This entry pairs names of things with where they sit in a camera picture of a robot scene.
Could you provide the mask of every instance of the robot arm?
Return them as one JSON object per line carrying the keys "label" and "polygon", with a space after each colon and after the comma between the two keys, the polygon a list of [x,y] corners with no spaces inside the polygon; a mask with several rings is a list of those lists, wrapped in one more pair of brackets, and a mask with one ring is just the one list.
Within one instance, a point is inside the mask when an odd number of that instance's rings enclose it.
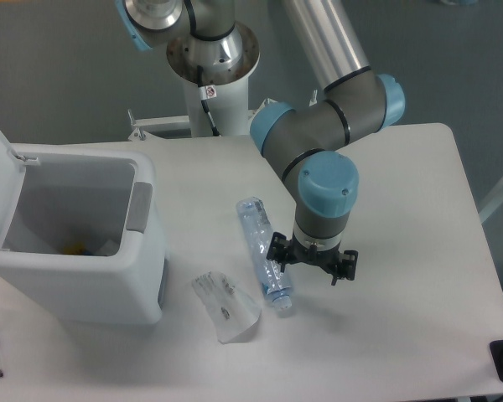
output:
{"label": "robot arm", "polygon": [[388,75],[376,76],[341,3],[284,0],[284,7],[326,99],[296,112],[274,103],[257,113],[251,135],[296,201],[293,236],[274,234],[268,258],[305,262],[353,280],[357,252],[339,252],[355,203],[358,172],[337,152],[391,125],[404,112],[404,94]]}
{"label": "robot arm", "polygon": [[[231,37],[238,35],[232,0],[116,1],[150,46],[189,35],[184,65],[192,74],[201,71],[217,85],[238,78],[232,76],[238,68],[229,64],[245,56],[240,36]],[[274,234],[268,258],[282,271],[298,262],[319,266],[334,285],[354,279],[357,252],[340,253],[339,247],[359,181],[354,163],[336,150],[398,121],[404,94],[391,76],[371,70],[340,0],[283,0],[283,5],[326,99],[304,111],[273,103],[251,123],[257,148],[296,201],[293,236]],[[222,51],[229,56],[219,56]]]}

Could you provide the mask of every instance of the white table leg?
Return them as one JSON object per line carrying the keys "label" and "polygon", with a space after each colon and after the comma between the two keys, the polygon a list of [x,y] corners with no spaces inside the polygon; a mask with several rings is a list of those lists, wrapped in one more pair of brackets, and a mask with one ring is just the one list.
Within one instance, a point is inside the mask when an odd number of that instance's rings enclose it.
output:
{"label": "white table leg", "polygon": [[483,224],[503,204],[503,177],[482,200],[479,208],[479,219]]}

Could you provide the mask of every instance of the gray floor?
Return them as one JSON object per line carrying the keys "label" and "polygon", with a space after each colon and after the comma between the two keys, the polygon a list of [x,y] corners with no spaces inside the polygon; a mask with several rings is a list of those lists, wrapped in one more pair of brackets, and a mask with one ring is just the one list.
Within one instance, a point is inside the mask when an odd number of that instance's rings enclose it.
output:
{"label": "gray floor", "polygon": [[[455,135],[474,200],[503,174],[503,0],[344,0],[377,72],[407,95],[401,123]],[[240,0],[259,38],[250,107],[267,96],[305,107],[318,85],[279,2]],[[112,0],[0,3],[0,127],[11,142],[123,141],[137,118],[185,113],[164,49],[140,54]],[[503,209],[485,232],[503,283]]]}

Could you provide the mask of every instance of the white trash bin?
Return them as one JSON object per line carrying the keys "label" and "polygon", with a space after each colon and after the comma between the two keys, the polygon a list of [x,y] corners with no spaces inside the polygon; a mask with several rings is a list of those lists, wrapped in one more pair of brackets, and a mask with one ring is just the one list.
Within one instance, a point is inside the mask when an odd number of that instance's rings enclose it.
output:
{"label": "white trash bin", "polygon": [[154,178],[142,153],[13,147],[0,132],[0,276],[60,318],[157,322],[166,242]]}

